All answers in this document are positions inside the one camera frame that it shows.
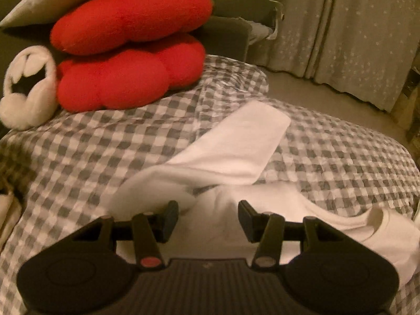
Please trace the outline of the white long sleeve shirt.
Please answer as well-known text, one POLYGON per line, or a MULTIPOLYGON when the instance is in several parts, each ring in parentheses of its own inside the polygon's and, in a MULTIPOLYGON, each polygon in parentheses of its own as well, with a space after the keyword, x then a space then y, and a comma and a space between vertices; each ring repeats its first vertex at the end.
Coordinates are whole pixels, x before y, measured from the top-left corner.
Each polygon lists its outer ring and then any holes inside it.
POLYGON ((292 183, 257 182, 289 125, 281 111, 249 102, 169 161, 127 179, 102 203, 116 220, 125 221, 176 201, 179 220, 161 248, 167 260, 251 260, 256 246, 248 242, 237 215, 243 200, 260 213, 291 222, 314 216, 389 260, 400 285, 407 284, 419 271, 419 228, 413 221, 384 206, 351 218, 338 216, 309 201, 292 183))

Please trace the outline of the grey white checkered bedsheet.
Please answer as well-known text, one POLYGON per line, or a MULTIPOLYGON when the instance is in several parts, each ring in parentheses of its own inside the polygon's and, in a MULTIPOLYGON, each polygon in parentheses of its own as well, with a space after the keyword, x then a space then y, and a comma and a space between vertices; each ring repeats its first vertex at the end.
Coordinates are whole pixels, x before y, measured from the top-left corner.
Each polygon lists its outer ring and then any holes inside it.
POLYGON ((259 68, 216 55, 201 80, 145 107, 70 114, 1 139, 1 174, 24 209, 1 248, 1 313, 24 314, 16 273, 28 258, 96 219, 101 196, 140 169, 189 146, 246 102, 289 115, 284 140, 260 182, 293 182, 313 203, 340 216, 370 206, 413 217, 419 170, 410 153, 379 132, 268 97, 259 68))

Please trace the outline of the lower red plush cushion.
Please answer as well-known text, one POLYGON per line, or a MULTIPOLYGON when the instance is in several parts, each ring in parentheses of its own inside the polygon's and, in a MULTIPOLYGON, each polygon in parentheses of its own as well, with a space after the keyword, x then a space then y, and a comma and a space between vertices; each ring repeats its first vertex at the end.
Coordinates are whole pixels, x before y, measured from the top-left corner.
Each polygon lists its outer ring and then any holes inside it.
POLYGON ((142 107, 199 80, 205 58, 204 46, 188 33, 73 57, 58 66, 58 103, 69 112, 142 107))

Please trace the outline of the red plush cushion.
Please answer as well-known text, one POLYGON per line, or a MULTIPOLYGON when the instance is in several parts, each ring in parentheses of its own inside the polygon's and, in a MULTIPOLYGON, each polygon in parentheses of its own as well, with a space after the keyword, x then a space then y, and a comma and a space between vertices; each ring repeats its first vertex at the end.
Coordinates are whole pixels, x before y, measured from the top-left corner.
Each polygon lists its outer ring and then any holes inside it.
POLYGON ((58 103, 69 112, 142 107, 199 80, 205 58, 204 46, 188 33, 73 57, 58 66, 58 103))
POLYGON ((155 41, 199 28, 211 0, 89 0, 54 24, 54 48, 72 55, 104 53, 127 42, 155 41))

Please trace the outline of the white plush toy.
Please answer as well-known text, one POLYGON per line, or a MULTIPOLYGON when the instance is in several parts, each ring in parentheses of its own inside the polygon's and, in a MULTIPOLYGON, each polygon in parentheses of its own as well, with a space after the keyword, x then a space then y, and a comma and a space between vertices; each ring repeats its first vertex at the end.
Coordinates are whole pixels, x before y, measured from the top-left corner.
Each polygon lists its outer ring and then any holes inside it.
POLYGON ((56 63, 48 48, 24 48, 4 76, 1 123, 16 130, 46 123, 58 107, 56 85, 56 63))

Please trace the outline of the wooden shelf unit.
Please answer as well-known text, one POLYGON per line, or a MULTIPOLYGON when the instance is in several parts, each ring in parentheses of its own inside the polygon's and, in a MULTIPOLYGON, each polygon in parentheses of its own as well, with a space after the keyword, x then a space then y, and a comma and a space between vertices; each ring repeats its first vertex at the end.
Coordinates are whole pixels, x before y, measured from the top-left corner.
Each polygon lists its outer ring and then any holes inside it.
POLYGON ((419 109, 419 66, 413 66, 402 88, 402 92, 395 102, 391 116, 397 125, 406 132, 408 141, 414 137, 419 129, 417 110, 419 109))

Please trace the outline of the grey star patterned curtain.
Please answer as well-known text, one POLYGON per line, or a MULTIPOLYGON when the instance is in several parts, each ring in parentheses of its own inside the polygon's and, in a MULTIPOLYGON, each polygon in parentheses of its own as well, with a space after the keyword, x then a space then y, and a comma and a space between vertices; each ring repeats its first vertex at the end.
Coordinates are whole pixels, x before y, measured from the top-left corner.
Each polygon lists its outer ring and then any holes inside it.
POLYGON ((419 45, 419 0, 274 1, 278 35, 256 43, 248 62, 392 110, 419 45))

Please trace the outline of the upper red plush cushion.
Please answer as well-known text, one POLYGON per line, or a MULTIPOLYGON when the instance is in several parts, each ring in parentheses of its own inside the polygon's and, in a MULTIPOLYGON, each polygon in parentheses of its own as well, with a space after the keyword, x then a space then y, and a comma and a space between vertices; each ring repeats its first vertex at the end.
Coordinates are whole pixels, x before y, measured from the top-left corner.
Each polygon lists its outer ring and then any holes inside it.
POLYGON ((127 42, 155 41, 199 28, 211 0, 89 0, 54 24, 54 48, 72 55, 104 53, 127 42))

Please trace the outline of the grey white office chair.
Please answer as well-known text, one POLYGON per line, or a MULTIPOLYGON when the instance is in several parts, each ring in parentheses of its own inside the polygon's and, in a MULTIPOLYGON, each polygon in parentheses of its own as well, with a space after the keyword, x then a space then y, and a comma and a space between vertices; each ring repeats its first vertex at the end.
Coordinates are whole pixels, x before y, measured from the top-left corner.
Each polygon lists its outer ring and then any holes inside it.
POLYGON ((279 0, 213 0, 214 9, 211 19, 194 32, 201 41, 216 38, 220 41, 234 29, 229 23, 238 21, 242 26, 250 27, 253 41, 264 38, 274 40, 279 23, 284 19, 283 4, 279 0))

